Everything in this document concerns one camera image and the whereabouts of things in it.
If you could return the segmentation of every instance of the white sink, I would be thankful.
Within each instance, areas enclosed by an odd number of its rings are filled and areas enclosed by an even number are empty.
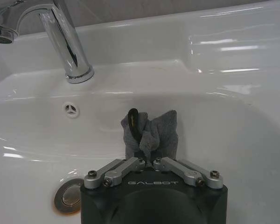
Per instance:
[[[54,195],[124,158],[133,107],[177,110],[177,156],[220,171],[228,223],[280,224],[280,1],[77,31],[96,72],[82,84],[45,33],[0,45],[0,224],[80,223]]]

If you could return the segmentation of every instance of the wall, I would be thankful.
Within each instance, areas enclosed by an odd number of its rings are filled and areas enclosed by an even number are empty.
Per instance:
[[[76,27],[182,13],[218,7],[260,2],[263,0],[65,0]],[[14,0],[0,0],[0,5]],[[21,24],[21,34],[44,31],[35,15],[29,15]]]

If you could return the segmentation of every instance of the bolt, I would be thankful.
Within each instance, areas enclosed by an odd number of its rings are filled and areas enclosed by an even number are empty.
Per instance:
[[[211,177],[211,178],[218,179],[218,178],[220,177],[220,173],[219,173],[218,171],[216,171],[216,170],[212,170],[212,171],[210,172],[210,177]]]
[[[88,172],[88,176],[89,177],[96,177],[97,176],[97,172],[95,170],[91,170]]]
[[[104,181],[103,181],[104,187],[108,188],[111,186],[111,184],[112,184],[112,181],[110,179],[104,179]]]
[[[196,179],[196,186],[198,186],[198,187],[204,186],[204,180],[201,177],[198,177]]]

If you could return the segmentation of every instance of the gray towel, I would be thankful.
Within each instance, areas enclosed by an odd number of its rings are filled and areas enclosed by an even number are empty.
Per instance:
[[[127,115],[121,121],[121,125],[124,129],[123,140],[126,144],[126,159],[141,151],[146,160],[150,162],[156,157],[175,159],[178,144],[176,111],[168,111],[152,121],[148,120],[146,112],[139,113],[137,128],[142,134],[139,145],[131,134]]]

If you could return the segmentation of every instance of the faucet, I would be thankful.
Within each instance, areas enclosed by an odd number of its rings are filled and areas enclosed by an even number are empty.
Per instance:
[[[0,43],[13,43],[28,14],[37,14],[65,69],[69,83],[90,79],[94,70],[88,63],[63,0],[17,0],[0,7]]]

